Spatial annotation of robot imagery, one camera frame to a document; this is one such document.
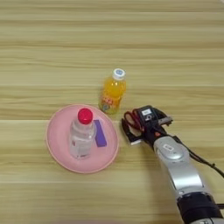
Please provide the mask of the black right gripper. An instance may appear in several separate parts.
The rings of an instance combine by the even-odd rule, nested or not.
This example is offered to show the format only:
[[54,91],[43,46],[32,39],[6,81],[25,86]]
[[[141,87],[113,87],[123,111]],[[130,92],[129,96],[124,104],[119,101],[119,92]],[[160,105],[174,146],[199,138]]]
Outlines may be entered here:
[[[154,143],[160,137],[167,137],[167,132],[163,128],[163,125],[169,126],[173,122],[173,119],[157,108],[154,108],[154,111],[157,114],[157,118],[151,115],[140,118],[142,127],[138,121],[130,123],[127,119],[122,119],[122,130],[131,145],[140,144],[143,140],[151,148],[154,148]],[[131,129],[137,130],[142,134],[136,136],[131,132]]]

